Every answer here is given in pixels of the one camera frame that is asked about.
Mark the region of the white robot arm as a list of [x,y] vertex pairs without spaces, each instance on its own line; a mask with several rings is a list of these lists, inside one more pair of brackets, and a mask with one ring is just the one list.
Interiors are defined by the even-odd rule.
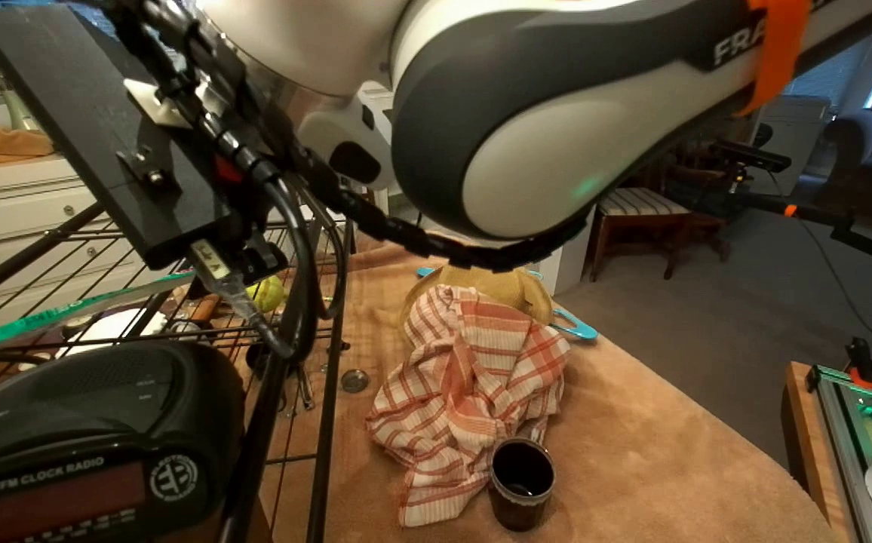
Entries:
[[480,238],[548,232],[710,114],[754,111],[872,0],[198,0],[256,80],[391,90],[391,182]]

